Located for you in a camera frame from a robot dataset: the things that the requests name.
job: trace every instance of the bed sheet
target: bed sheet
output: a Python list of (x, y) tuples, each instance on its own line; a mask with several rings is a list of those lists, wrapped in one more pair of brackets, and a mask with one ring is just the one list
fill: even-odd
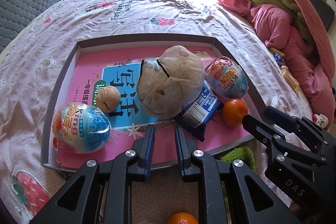
[[(33, 198), (41, 204), (22, 203), (22, 192), (17, 191), (20, 180), (33, 183), (46, 197), (44, 202), (65, 181), (57, 172), (41, 167), (40, 147), (50, 95), (68, 54), (77, 41), (128, 33), (216, 37), (241, 64), (266, 105), (297, 117), (311, 117), (307, 99), (302, 93), (295, 94), (282, 78), (273, 55), (253, 27), (216, 0), (62, 0), (35, 18), (0, 54), (0, 198), (19, 223), (36, 213), (35, 205), (43, 205), (38, 196)], [(304, 147), (294, 135), (286, 133), (286, 138)], [(265, 147), (256, 141), (249, 146), (258, 175), (289, 205), (289, 198), (264, 176)], [(197, 214), (197, 185), (182, 185), (172, 179), (177, 176), (176, 170), (171, 170), (164, 178), (153, 174), (146, 186), (134, 185), (133, 223), (164, 223), (165, 217), (177, 210)], [(176, 190), (168, 194), (170, 200), (157, 195), (162, 185)], [(141, 189), (146, 189), (146, 202)], [(144, 203), (152, 208), (148, 215)]]

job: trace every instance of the green label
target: green label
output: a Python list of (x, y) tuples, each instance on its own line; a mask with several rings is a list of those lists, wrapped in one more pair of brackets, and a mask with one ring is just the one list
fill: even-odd
[(94, 88), (93, 88), (92, 104), (91, 105), (97, 107), (97, 104), (96, 104), (97, 95), (98, 95), (99, 91), (101, 91), (101, 89), (105, 86), (106, 86), (106, 82), (104, 80), (99, 80), (95, 83)]

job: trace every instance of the screw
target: screw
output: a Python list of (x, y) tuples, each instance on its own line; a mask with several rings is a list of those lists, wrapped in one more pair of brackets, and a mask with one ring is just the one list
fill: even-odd
[(234, 160), (233, 164), (237, 167), (242, 167), (244, 165), (242, 160)]
[(95, 160), (88, 160), (88, 161), (86, 162), (86, 165), (87, 165), (88, 167), (94, 167), (96, 164), (97, 164), (97, 162), (96, 162)]
[(283, 155), (277, 155), (278, 161), (285, 161), (285, 157)]
[(202, 150), (195, 150), (193, 154), (195, 157), (202, 157), (204, 152)]
[(134, 151), (134, 150), (127, 150), (127, 151), (125, 152), (125, 155), (126, 155), (127, 157), (133, 157), (133, 156), (135, 155), (135, 151)]

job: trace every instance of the tangerine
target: tangerine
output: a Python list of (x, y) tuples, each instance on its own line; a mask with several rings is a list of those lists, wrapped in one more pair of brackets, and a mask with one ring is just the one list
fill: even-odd
[(181, 212), (172, 215), (166, 224), (198, 224), (198, 221), (193, 215)]
[(230, 128), (240, 126), (246, 115), (247, 106), (241, 99), (230, 99), (223, 106), (222, 118)]

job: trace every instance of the blue snack package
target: blue snack package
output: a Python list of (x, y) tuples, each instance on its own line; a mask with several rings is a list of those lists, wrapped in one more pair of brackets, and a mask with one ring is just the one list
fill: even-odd
[(204, 81), (197, 99), (184, 107), (174, 117), (174, 120), (188, 130), (191, 135), (204, 142), (206, 124), (222, 106), (222, 102), (218, 100), (208, 83)]
[(274, 54), (275, 61), (278, 63), (278, 65), (281, 66), (286, 66), (285, 61), (281, 58), (279, 54)]

